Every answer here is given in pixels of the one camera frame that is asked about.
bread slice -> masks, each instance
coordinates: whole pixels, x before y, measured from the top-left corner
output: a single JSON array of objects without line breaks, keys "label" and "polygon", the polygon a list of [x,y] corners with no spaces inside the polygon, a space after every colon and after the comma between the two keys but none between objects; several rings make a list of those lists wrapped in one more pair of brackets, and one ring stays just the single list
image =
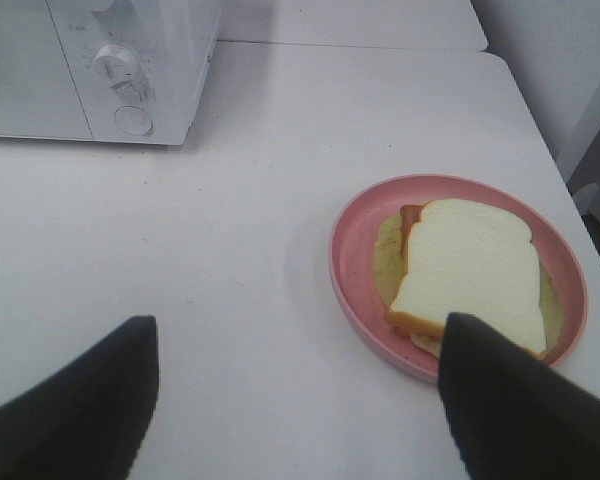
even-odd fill
[{"label": "bread slice", "polygon": [[528,225],[506,210],[456,198],[429,202],[409,232],[406,274],[387,322],[440,339],[450,312],[470,313],[540,355],[540,264],[530,241]]}]

white table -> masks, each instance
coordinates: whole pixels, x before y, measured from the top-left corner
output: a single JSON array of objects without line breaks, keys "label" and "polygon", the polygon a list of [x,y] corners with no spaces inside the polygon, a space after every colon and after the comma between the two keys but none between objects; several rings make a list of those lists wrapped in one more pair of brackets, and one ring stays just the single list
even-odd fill
[{"label": "white table", "polygon": [[591,306],[559,370],[600,395],[600,259],[503,62],[220,43],[181,148],[0,140],[0,404],[153,313],[131,478],[466,478],[435,387],[367,348],[328,274],[343,205],[424,172],[565,236]]},{"label": "white table", "polygon": [[227,0],[220,38],[436,50],[487,48],[470,0]]}]

pink plate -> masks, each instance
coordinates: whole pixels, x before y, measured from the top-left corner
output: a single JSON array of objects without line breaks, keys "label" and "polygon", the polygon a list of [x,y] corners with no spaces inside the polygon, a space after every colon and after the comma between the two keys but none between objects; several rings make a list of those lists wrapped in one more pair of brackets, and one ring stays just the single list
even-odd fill
[{"label": "pink plate", "polygon": [[533,232],[542,264],[554,282],[566,321],[544,361],[555,366],[574,348],[587,320],[587,288],[580,265],[564,238],[535,210],[487,185],[446,175],[412,175],[374,185],[345,207],[331,235],[329,263],[336,295],[355,330],[396,367],[435,382],[438,360],[399,338],[383,319],[385,307],[373,279],[373,253],[380,224],[402,205],[437,198],[464,198],[515,213]]}]

white microwave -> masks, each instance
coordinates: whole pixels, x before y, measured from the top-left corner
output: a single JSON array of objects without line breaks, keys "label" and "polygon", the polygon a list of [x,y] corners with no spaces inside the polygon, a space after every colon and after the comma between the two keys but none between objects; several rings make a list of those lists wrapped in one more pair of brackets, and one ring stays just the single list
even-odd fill
[{"label": "white microwave", "polygon": [[0,0],[0,136],[184,142],[222,0]]}]

